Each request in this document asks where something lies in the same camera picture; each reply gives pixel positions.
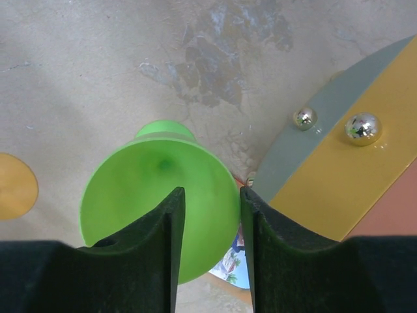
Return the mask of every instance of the yellow stripe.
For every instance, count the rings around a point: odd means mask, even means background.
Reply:
[[[382,123],[381,138],[367,147],[352,146],[345,141],[347,119],[361,112],[376,115]],[[270,205],[310,230],[342,240],[416,157],[417,38],[414,38]]]

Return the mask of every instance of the green plastic cup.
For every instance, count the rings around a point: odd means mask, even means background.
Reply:
[[[222,162],[174,121],[144,126],[93,173],[79,213],[85,244],[92,246],[145,215],[177,186],[186,191],[179,283],[206,273],[236,236],[238,188]]]

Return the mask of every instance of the stained floor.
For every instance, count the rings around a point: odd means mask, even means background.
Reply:
[[[83,244],[97,165],[155,119],[184,123],[241,178],[330,77],[417,33],[415,0],[5,0],[0,150],[40,196],[0,239]],[[250,312],[200,278],[177,312]]]

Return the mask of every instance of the silver ball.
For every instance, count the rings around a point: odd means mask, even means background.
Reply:
[[[346,122],[345,132],[352,144],[365,146],[376,142],[380,138],[382,125],[375,115],[359,113]]]
[[[317,113],[307,106],[301,108],[293,115],[295,126],[300,130],[308,130],[317,122]]]

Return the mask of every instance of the colorful picture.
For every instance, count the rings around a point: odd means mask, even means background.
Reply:
[[[250,288],[242,226],[239,227],[231,248],[209,273],[236,287],[242,289]]]

